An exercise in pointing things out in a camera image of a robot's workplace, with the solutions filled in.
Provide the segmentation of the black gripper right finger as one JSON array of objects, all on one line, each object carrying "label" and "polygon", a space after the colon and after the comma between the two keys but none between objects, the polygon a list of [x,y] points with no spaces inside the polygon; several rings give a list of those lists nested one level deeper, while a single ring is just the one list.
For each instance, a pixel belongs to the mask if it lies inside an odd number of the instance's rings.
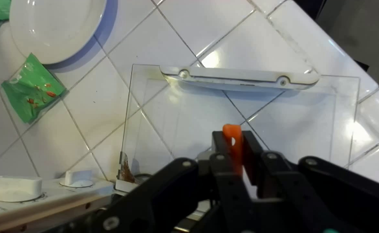
[{"label": "black gripper right finger", "polygon": [[261,233],[361,233],[335,217],[309,180],[281,153],[264,151],[251,131],[243,131],[243,166],[257,187]]}]

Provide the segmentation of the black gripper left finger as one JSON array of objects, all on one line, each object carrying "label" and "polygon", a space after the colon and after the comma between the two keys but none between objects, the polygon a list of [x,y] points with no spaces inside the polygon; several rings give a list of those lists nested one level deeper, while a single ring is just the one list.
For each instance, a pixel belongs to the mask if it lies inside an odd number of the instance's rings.
[{"label": "black gripper left finger", "polygon": [[229,146],[221,131],[212,133],[212,143],[213,155],[209,157],[209,168],[216,183],[226,232],[259,233],[260,222],[242,175],[238,177],[234,173]]}]

